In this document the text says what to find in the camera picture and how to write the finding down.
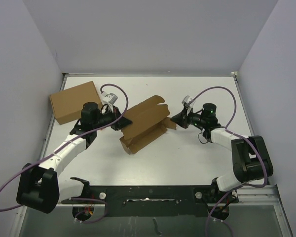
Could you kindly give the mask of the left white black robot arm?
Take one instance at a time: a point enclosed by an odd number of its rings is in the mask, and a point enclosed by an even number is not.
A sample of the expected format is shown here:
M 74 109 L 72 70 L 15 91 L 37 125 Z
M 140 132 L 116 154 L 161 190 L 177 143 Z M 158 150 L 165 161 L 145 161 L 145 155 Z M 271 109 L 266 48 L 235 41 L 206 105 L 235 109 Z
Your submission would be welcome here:
M 97 131 L 111 127 L 119 131 L 132 124 L 120 113 L 118 107 L 107 106 L 101 111 L 95 102 L 87 102 L 81 117 L 65 141 L 39 164 L 26 164 L 20 177 L 16 201 L 43 213 L 50 213 L 55 206 L 74 198 L 84 203 L 90 198 L 89 183 L 79 178 L 60 183 L 58 178 L 80 153 L 84 152 L 97 137 Z

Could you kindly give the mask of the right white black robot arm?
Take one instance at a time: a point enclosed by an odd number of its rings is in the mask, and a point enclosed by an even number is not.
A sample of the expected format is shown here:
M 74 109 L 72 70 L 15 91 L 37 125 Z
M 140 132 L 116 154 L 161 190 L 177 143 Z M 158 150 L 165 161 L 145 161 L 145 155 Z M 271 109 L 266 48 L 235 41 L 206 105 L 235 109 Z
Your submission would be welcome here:
M 273 174 L 273 165 L 261 136 L 244 136 L 232 133 L 223 127 L 216 117 L 216 105 L 205 103 L 199 112 L 184 106 L 170 120 L 187 129 L 190 125 L 201 130 L 207 142 L 220 145 L 232 154 L 232 169 L 225 175 L 214 178 L 209 190 L 210 198 L 222 201 L 228 191 L 242 186 L 262 188 Z

